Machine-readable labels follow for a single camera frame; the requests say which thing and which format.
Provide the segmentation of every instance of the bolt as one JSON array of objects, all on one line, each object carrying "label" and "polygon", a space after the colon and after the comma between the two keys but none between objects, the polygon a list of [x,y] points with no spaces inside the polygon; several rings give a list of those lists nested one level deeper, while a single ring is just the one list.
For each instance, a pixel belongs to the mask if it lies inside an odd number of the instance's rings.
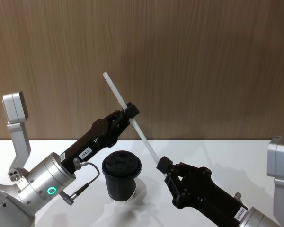
[{"label": "bolt", "polygon": [[235,198],[236,198],[236,199],[241,199],[241,197],[242,197],[241,193],[237,192],[237,193],[235,194]]}]

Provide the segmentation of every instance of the silver metal bracket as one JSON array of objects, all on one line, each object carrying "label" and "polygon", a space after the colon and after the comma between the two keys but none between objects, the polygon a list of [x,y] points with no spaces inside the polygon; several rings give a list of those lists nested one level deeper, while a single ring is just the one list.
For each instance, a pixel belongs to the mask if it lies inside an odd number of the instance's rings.
[{"label": "silver metal bracket", "polygon": [[267,175],[275,178],[274,216],[284,227],[284,138],[274,137],[268,145]]},{"label": "silver metal bracket", "polygon": [[[10,166],[10,170],[17,168],[22,169],[31,151],[24,126],[24,122],[28,118],[28,113],[23,93],[18,92],[4,95],[2,102],[8,120],[7,128],[10,132],[16,152],[16,157]],[[9,177],[11,179],[17,179],[14,175],[10,175],[11,173],[13,172],[9,171]]]}]

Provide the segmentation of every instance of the green led ring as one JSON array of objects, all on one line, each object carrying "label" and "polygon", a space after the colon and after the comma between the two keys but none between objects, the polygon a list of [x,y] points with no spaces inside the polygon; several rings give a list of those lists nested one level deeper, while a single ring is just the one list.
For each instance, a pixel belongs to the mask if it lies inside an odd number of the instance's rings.
[{"label": "green led ring", "polygon": [[57,189],[55,187],[50,187],[50,188],[47,189],[47,194],[53,195],[53,194],[56,193],[56,191],[57,191]]}]

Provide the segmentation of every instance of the cable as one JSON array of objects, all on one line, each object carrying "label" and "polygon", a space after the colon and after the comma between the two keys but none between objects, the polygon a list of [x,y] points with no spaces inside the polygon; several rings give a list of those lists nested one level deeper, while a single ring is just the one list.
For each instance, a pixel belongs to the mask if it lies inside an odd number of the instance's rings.
[{"label": "cable", "polygon": [[100,176],[100,171],[99,171],[98,167],[95,164],[93,164],[91,162],[87,162],[87,164],[93,166],[96,169],[97,173],[98,173],[97,176],[94,177],[94,179],[92,179],[90,182],[88,182],[88,184],[90,185],[91,183],[93,183]]}]

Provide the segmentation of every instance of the metal cylinder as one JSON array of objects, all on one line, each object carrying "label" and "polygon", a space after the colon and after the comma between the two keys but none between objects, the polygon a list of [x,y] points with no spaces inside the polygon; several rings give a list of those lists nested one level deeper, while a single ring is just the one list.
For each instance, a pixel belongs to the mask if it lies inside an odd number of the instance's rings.
[{"label": "metal cylinder", "polygon": [[37,212],[75,179],[74,174],[60,166],[60,157],[52,153],[27,174],[28,185],[18,190],[18,196]]},{"label": "metal cylinder", "polygon": [[280,227],[269,217],[252,207],[242,220],[240,227]]},{"label": "metal cylinder", "polygon": [[52,153],[14,185],[0,185],[0,227],[30,227],[35,213],[76,179]]}]

